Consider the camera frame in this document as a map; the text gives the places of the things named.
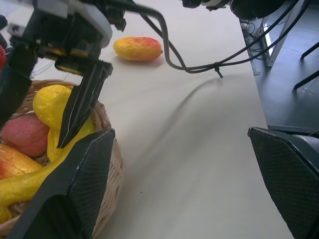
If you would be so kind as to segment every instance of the fruit basket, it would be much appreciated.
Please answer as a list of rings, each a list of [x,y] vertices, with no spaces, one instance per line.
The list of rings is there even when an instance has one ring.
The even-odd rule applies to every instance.
[[[33,81],[29,92],[24,99],[23,104],[17,110],[17,112],[11,117],[11,119],[25,115],[33,114],[32,102],[35,94],[43,87],[52,85],[63,85],[70,89],[73,88],[75,84],[70,82],[64,82],[60,80],[43,80],[43,81]],[[98,102],[91,115],[93,124],[95,126],[95,131],[101,131],[103,129],[111,128],[109,118],[106,114],[104,105]],[[34,158],[35,161],[42,165],[50,163],[48,157],[45,155],[38,158]],[[108,181],[104,194],[104,198],[100,207],[100,211],[94,226],[92,238],[96,238],[100,233],[106,222],[109,220],[111,214],[115,210],[119,193],[121,190],[123,181],[123,158],[116,139],[113,142],[112,156],[110,161]],[[19,219],[19,216],[23,213],[23,210],[27,207],[28,202],[17,202],[10,206],[10,211],[12,212],[13,218],[5,223],[0,224],[0,239],[4,239],[12,230],[15,222]]]

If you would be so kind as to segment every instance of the floor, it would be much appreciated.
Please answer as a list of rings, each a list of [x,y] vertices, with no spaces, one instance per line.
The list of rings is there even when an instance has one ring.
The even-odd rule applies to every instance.
[[[269,17],[275,21],[284,5]],[[319,6],[310,6],[289,33],[273,68],[264,60],[253,60],[252,67],[267,124],[319,128],[319,78],[293,91],[296,83],[319,70],[319,48],[303,61],[301,55],[319,41]],[[273,29],[277,39],[284,25]]]

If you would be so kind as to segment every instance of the white table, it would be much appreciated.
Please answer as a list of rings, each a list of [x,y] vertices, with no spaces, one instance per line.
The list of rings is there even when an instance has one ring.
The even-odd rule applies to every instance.
[[[216,62],[245,46],[229,8],[139,2],[162,12],[188,66]],[[114,30],[101,54],[114,70],[99,100],[122,148],[125,180],[100,239],[292,239],[247,136],[251,126],[267,127],[250,63],[221,68],[220,80],[213,70],[191,75],[172,69],[163,56],[147,64],[121,61],[112,48],[116,39],[160,40],[138,15],[127,13],[126,20],[126,30]],[[40,77],[65,78],[53,69]],[[65,80],[79,83],[80,77]]]

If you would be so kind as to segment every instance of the cable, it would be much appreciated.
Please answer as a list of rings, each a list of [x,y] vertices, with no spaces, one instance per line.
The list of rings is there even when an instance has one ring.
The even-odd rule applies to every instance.
[[[285,20],[285,21],[283,21],[283,22],[278,23],[278,24],[277,24],[277,26],[279,26],[279,25],[281,25],[281,24],[286,23],[286,21],[287,21],[287,20]]]
[[[247,30],[247,28],[248,28],[250,25],[253,25],[253,26],[254,26],[254,30],[252,30],[252,32],[249,32],[249,31]],[[251,33],[254,33],[254,31],[256,30],[256,25],[253,24],[252,22],[249,22],[249,23],[246,25],[245,30],[246,30],[247,33],[250,33],[250,34],[251,34]]]
[[[240,23],[249,24],[249,22],[247,22],[247,21],[241,21]],[[258,37],[258,35],[255,34],[255,33],[253,33],[253,32],[252,32],[252,33],[248,32],[248,31],[247,31],[247,27],[248,27],[248,26],[246,26],[245,29],[243,29],[243,35],[244,35],[244,40],[245,40],[246,45],[249,45],[252,40],[255,40],[255,39]],[[254,56],[254,53],[259,53],[259,52],[261,52],[261,51],[262,51],[262,48],[261,48],[261,47],[259,47],[259,48],[252,48],[252,47],[250,47],[249,49],[247,49],[247,51],[248,51],[249,57],[253,57],[253,56]],[[261,58],[258,58],[258,57],[257,57],[256,59],[258,59],[258,60],[264,60],[265,57],[264,57],[264,56],[261,57]]]
[[[53,60],[50,60],[50,61],[48,61],[47,63],[45,63],[43,66],[41,66],[41,67],[39,67],[38,69],[36,69],[36,70],[34,70],[33,72],[34,73],[37,73],[39,70],[41,70],[43,67],[46,67],[47,65],[49,65],[49,66],[47,66],[47,68],[49,68],[51,65],[53,65],[54,64],[54,61]]]
[[[216,68],[217,66],[219,66],[220,64],[238,56],[239,54],[241,54],[242,52],[244,52],[245,50],[247,50],[249,47],[251,47],[252,45],[254,45],[256,42],[258,42],[262,37],[264,37],[271,29],[273,29],[275,27],[276,24],[278,24],[288,13],[289,11],[297,4],[298,0],[295,0],[286,10],[285,12],[274,22],[274,24],[272,26],[270,26],[263,34],[260,35],[260,37],[258,39],[255,39],[252,43],[250,43],[248,46],[246,46],[245,48],[241,49],[240,51],[236,52],[235,54],[231,55],[230,57],[217,62],[217,63],[213,63],[213,64],[208,64],[208,65],[203,65],[203,66],[197,66],[197,67],[186,67],[183,59],[181,58],[181,56],[179,55],[179,53],[177,52],[177,50],[175,49],[175,47],[173,46],[173,44],[168,40],[168,32],[167,32],[167,25],[165,22],[164,17],[156,10],[148,8],[148,7],[144,7],[144,6],[140,6],[135,4],[133,1],[132,3],[130,2],[118,2],[118,1],[113,1],[110,0],[108,1],[108,5],[114,7],[114,8],[118,8],[121,10],[127,10],[127,11],[131,11],[131,12],[135,12],[135,13],[139,13],[141,15],[141,17],[150,25],[150,27],[163,38],[163,43],[164,43],[164,55],[165,55],[165,59],[167,61],[167,63],[169,64],[169,66],[178,69],[178,70],[184,70],[188,73],[200,73],[200,72],[204,72],[204,71],[208,71],[210,69]],[[161,26],[162,32],[156,27],[156,25],[147,17],[147,15],[150,15],[154,18],[156,18],[159,21],[159,24]],[[177,56],[180,64],[182,65],[180,66],[176,66],[175,64],[173,64],[170,60],[169,57],[169,47],[171,47],[172,51],[174,52],[174,54]]]
[[[34,75],[37,76],[37,75],[41,74],[42,72],[45,72],[45,71],[46,71],[47,69],[49,69],[53,64],[54,64],[54,61],[50,62],[50,64],[47,65],[47,67],[45,67],[44,69],[42,69],[42,70],[39,69],[39,70],[37,70],[36,72],[33,72]]]
[[[273,46],[275,46],[278,42],[280,42],[287,34],[288,32],[296,25],[296,23],[299,21],[299,19],[302,17],[302,15],[304,14],[304,12],[306,11],[306,9],[308,8],[309,4],[310,4],[311,0],[306,0],[304,2],[304,6],[303,8],[300,10],[299,14],[297,15],[296,19],[290,24],[290,26],[287,28],[287,30],[275,41],[273,42],[270,46],[268,46],[265,50],[263,50],[262,52],[258,53],[257,55],[255,55],[254,57],[248,58],[246,60],[242,60],[242,61],[235,61],[235,62],[230,62],[230,63],[225,63],[225,64],[221,64],[221,66],[233,66],[233,65],[237,65],[237,64],[242,64],[248,61],[251,61],[255,58],[257,58],[258,56],[261,56],[263,54],[265,54],[270,48],[272,48]]]
[[[253,73],[254,73],[254,76],[259,76],[260,75],[260,71],[256,71],[256,69],[255,68],[253,68],[252,67],[252,69],[253,69]]]

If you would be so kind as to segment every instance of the black chair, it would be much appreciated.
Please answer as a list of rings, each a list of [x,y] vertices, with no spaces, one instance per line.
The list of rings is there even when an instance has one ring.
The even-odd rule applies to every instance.
[[[302,56],[301,59],[304,59],[307,55],[309,55],[310,53],[312,53],[314,50],[316,50],[319,47],[319,42],[314,45],[313,47],[311,47],[308,51],[306,51]],[[304,80],[300,81],[299,83],[297,83],[294,87],[294,90],[300,88],[301,86],[307,84],[308,82],[312,81],[314,78],[319,76],[319,70],[314,72],[312,75],[308,76],[307,78],[305,78]]]

